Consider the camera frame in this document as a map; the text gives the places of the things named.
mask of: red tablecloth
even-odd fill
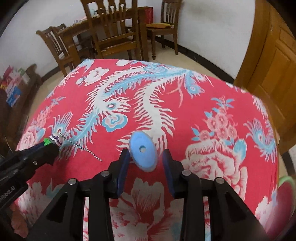
[[[221,80],[158,63],[85,60],[48,95],[18,149],[61,131],[103,161],[64,141],[53,166],[37,170],[18,205],[32,225],[70,178],[85,180],[108,168],[143,130],[159,155],[199,177],[223,177],[266,230],[276,206],[277,150],[262,102]],[[124,193],[112,200],[115,240],[179,240],[182,200],[169,194],[161,160],[146,173],[129,167]],[[88,218],[85,207],[84,235]],[[206,239],[209,209],[205,200]]]

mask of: blue eraser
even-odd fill
[[[151,138],[143,131],[135,131],[129,142],[131,157],[145,172],[152,172],[157,165],[157,151]]]

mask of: green clip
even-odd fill
[[[44,142],[44,146],[46,146],[46,145],[48,145],[48,144],[51,143],[48,138],[44,138],[43,142]]]

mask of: red bag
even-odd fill
[[[153,23],[153,7],[149,7],[149,9],[145,9],[146,13],[146,23]]]

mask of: yellow cushion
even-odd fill
[[[147,28],[166,28],[166,27],[171,27],[171,25],[168,23],[147,23],[146,27]]]

